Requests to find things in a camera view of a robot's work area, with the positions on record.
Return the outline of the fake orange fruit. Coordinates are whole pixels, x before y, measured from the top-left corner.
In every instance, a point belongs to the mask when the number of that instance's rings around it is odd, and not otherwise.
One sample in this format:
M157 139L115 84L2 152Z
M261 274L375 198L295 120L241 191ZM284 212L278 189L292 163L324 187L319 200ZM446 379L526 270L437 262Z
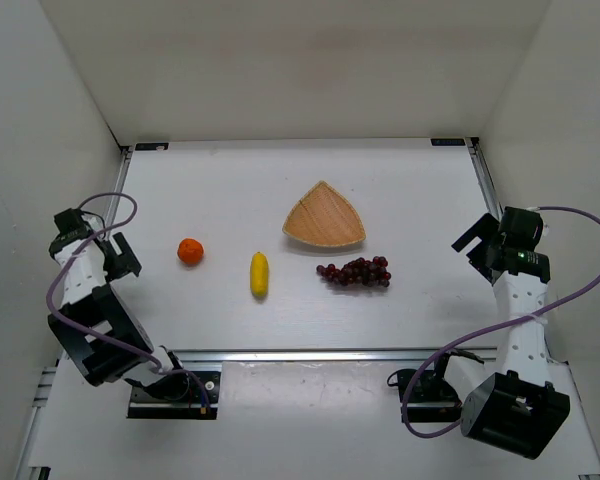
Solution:
M177 256L184 265L195 266L204 257L204 247L193 238L185 238L178 245Z

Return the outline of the fake yellow lemon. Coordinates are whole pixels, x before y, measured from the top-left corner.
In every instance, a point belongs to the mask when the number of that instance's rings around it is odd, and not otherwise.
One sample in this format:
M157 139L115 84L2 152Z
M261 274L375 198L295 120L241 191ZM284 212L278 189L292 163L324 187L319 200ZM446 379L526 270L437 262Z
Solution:
M269 290L269 263L267 257L256 252L250 265L250 290L258 299L265 298Z

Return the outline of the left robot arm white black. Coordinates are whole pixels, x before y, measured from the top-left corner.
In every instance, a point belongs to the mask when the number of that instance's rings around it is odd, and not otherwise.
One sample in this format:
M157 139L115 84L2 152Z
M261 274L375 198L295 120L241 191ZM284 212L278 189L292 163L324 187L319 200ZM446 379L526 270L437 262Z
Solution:
M123 380L155 399L179 401L193 393L189 375L163 376L148 357L102 340L108 336L147 355L154 353L147 333L112 286L113 281L140 271L141 264L122 233L111 240L97 237L63 276L59 314L79 327L66 324L56 313L49 314L48 325L89 384Z

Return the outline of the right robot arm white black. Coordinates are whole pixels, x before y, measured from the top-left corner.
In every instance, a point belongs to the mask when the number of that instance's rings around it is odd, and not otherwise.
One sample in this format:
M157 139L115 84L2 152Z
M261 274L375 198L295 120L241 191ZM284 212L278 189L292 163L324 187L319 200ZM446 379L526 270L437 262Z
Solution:
M452 349L434 372L461 402L463 436L527 459L537 458L570 413L570 399L555 390L548 367L546 321L539 309L547 299L550 263L535 248L543 232L541 216L507 207L501 218L484 215L452 247L464 249L470 264L491 284L498 321L525 317L507 327L496 361Z

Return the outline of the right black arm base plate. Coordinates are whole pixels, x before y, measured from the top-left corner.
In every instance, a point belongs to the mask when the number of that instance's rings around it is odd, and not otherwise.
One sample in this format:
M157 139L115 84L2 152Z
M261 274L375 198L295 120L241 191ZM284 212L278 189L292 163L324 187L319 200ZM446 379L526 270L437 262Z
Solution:
M407 406L411 423L452 423L461 417L462 402L446 381L426 370L417 380Z

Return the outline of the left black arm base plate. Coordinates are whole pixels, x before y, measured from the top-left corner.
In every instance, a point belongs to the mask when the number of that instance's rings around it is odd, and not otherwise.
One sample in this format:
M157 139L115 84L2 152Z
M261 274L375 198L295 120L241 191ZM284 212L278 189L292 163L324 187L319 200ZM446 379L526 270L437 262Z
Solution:
M127 418L134 420L216 420L219 411L222 367L216 364L186 366L201 380L210 404L202 404L199 386L190 378L175 380L171 394L152 396L145 388L132 386L127 406Z

